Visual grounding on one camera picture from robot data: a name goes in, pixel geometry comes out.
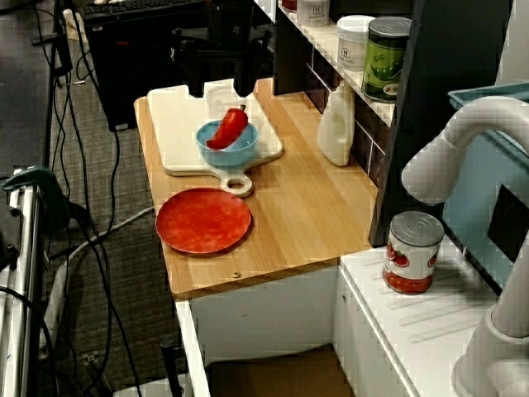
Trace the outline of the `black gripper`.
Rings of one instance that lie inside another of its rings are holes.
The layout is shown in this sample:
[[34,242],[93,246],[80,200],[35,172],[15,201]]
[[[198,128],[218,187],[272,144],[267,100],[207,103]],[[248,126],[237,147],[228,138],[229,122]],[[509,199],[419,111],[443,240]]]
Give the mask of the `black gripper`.
[[253,92],[272,37],[254,21],[256,8],[252,1],[211,1],[206,27],[172,30],[170,59],[182,63],[194,98],[203,97],[203,62],[239,63],[234,89],[241,98]]

